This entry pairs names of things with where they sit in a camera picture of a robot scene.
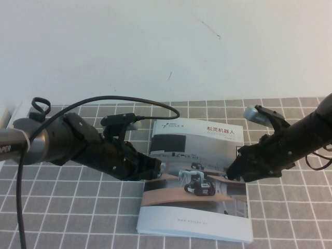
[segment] grid pattern mat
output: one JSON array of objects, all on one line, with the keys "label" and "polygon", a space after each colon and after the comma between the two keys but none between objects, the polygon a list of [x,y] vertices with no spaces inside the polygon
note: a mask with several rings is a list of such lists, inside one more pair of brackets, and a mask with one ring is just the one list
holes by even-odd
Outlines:
[{"label": "grid pattern mat", "polygon": [[[182,117],[241,125],[245,144],[254,144],[272,131],[243,119],[244,107],[261,104],[294,123],[317,107],[321,98],[172,102]],[[50,115],[63,106],[52,108]],[[166,115],[146,104],[89,105],[74,110],[101,130],[100,120],[111,114]],[[147,153],[153,122],[128,132],[126,140]],[[310,156],[315,167],[324,164]],[[15,205],[17,166],[6,161],[0,171],[0,248],[19,248]],[[28,248],[332,248],[332,167],[310,170],[304,160],[284,171],[282,178],[248,184],[254,242],[231,243],[196,238],[137,234],[144,182],[121,182],[68,162],[62,167],[40,163],[24,167],[23,216]]]}]

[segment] robot image on brochure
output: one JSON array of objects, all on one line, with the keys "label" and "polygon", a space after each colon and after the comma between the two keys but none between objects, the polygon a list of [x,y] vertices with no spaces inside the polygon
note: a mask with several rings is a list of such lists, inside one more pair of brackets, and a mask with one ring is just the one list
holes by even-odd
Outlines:
[{"label": "robot image on brochure", "polygon": [[193,162],[191,163],[191,168],[195,170],[204,170],[204,167],[201,163]]},{"label": "robot image on brochure", "polygon": [[179,180],[183,180],[183,178],[186,176],[190,176],[190,182],[185,185],[186,192],[193,193],[196,196],[214,196],[216,194],[214,185],[204,179],[203,172],[196,170],[179,171]]}]

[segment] white wall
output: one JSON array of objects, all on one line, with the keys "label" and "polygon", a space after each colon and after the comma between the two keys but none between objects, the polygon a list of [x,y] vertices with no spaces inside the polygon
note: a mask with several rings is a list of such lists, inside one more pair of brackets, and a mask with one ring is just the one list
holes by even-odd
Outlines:
[{"label": "white wall", "polygon": [[1,1],[0,100],[327,95],[331,44],[330,0]]}]

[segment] black wire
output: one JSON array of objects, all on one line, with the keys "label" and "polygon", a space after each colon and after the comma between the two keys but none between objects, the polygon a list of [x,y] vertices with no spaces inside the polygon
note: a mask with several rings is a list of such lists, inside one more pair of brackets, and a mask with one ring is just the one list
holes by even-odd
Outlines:
[{"label": "black wire", "polygon": [[[48,127],[54,120],[65,114],[66,112],[70,111],[71,109],[74,109],[77,106],[94,102],[94,101],[99,101],[99,100],[125,100],[125,101],[135,101],[135,102],[141,102],[141,103],[146,103],[146,104],[151,104],[151,105],[156,105],[160,106],[163,108],[166,108],[168,110],[171,110],[176,114],[176,116],[172,117],[144,117],[144,116],[137,116],[137,121],[139,120],[144,120],[144,119],[175,119],[180,116],[180,113],[177,109],[172,108],[168,105],[155,102],[152,100],[146,100],[146,99],[140,99],[140,98],[133,98],[133,97],[126,97],[126,96],[98,96],[98,97],[93,97],[85,100],[81,100],[79,102],[76,102],[75,104],[72,104],[65,109],[59,111],[55,115],[53,115],[51,118],[49,118],[47,121],[45,121],[41,126],[31,135],[29,138],[30,144],[33,142],[33,140],[38,136],[38,134]],[[21,183],[22,183],[22,173],[23,173],[23,159],[27,151],[27,145],[26,148],[24,149],[24,152],[21,154],[20,158],[20,163],[17,171],[17,181],[16,181],[16,208],[17,208],[17,221],[19,225],[19,234],[20,234],[20,241],[21,241],[21,248],[26,249],[26,241],[25,241],[25,232],[24,232],[24,222],[23,222],[23,214],[22,214],[22,200],[21,200]]]},{"label": "black wire", "polygon": [[312,170],[315,170],[315,171],[323,170],[323,169],[326,169],[327,167],[329,167],[329,166],[332,164],[332,158],[324,157],[324,156],[322,156],[322,155],[320,155],[320,154],[318,154],[318,153],[316,153],[316,152],[313,152],[313,154],[316,155],[316,156],[319,156],[319,157],[321,157],[321,158],[324,158],[324,159],[326,159],[326,160],[329,160],[329,162],[328,162],[327,164],[325,164],[324,166],[322,166],[322,167],[319,167],[319,168],[313,168],[313,167],[310,165],[309,161],[308,161],[308,156],[306,156],[306,163],[307,163],[307,165],[309,166],[309,168],[311,168]]},{"label": "black wire", "polygon": [[21,154],[19,167],[17,169],[16,178],[16,210],[17,210],[17,223],[19,225],[19,234],[21,241],[21,248],[26,249],[24,223],[23,223],[23,212],[22,212],[22,173],[23,173],[23,159],[26,154],[27,144],[24,151]]}]

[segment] brochure cover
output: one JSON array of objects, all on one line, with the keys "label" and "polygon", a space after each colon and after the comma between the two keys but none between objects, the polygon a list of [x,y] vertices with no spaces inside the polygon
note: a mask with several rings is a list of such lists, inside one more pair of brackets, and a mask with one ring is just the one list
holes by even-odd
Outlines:
[{"label": "brochure cover", "polygon": [[226,178],[241,146],[241,126],[155,121],[150,156],[162,174],[145,182],[138,232],[252,242],[246,184]]}]

